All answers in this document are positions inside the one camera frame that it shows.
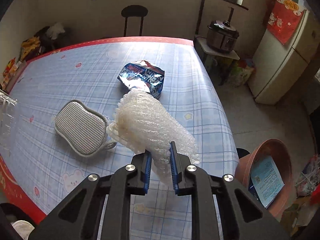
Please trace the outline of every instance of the chair leg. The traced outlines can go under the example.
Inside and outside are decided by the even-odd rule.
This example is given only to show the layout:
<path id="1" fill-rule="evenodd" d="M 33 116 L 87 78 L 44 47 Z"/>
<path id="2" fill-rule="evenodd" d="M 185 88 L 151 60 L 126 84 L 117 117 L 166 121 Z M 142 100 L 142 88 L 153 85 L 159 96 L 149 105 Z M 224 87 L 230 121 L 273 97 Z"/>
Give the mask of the chair leg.
<path id="1" fill-rule="evenodd" d="M 140 34 L 139 34 L 139 36 L 142 36 L 142 27 L 143 27 L 143 17 L 141 17 Z"/>
<path id="2" fill-rule="evenodd" d="M 128 18 L 126 17 L 126 18 L 125 18 L 125 22 L 124 22 L 124 34 L 123 34 L 124 37 L 125 37 L 126 34 L 127 34 L 127 23 L 128 23 Z"/>

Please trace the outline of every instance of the black chair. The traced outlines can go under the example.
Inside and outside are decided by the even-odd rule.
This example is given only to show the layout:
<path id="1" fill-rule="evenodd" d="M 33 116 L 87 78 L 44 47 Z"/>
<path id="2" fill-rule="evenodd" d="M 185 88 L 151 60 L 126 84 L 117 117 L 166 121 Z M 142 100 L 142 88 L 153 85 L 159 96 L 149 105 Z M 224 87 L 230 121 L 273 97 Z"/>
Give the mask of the black chair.
<path id="1" fill-rule="evenodd" d="M 142 5 L 129 5 L 121 11 L 122 17 L 125 17 L 124 22 L 124 34 L 125 37 L 127 34 L 127 23 L 128 17 L 141 17 L 140 23 L 140 34 L 142 36 L 142 26 L 143 26 L 143 18 L 148 14 L 148 9 L 143 7 Z"/>

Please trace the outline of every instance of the rice cooker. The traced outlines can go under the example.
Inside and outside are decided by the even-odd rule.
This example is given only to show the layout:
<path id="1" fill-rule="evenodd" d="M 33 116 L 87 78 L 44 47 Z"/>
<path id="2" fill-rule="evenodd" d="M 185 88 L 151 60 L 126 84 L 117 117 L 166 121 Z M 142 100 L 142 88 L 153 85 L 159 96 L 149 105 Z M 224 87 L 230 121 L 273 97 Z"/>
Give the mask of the rice cooker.
<path id="1" fill-rule="evenodd" d="M 207 44 L 222 53 L 233 50 L 239 32 L 228 21 L 212 21 L 208 26 Z"/>

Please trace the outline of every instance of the pressure cooker lid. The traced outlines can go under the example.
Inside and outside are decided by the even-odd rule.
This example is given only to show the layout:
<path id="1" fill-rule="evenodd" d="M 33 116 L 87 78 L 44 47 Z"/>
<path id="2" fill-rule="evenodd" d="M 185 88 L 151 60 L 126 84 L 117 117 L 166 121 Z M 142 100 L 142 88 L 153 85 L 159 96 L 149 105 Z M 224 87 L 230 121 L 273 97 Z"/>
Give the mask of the pressure cooker lid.
<path id="1" fill-rule="evenodd" d="M 219 27 L 228 32 L 236 32 L 236 28 L 234 28 L 228 21 L 212 21 L 208 26 L 210 29 Z"/>

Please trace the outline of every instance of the white refrigerator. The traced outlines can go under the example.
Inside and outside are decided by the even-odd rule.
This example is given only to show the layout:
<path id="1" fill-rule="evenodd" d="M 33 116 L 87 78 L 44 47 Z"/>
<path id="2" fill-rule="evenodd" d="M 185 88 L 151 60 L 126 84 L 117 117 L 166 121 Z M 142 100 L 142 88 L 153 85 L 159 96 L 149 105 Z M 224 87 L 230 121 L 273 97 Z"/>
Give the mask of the white refrigerator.
<path id="1" fill-rule="evenodd" d="M 308 66 L 319 42 L 320 24 L 307 10 L 285 45 L 266 30 L 252 59 L 256 72 L 248 80 L 256 102 L 277 103 Z"/>

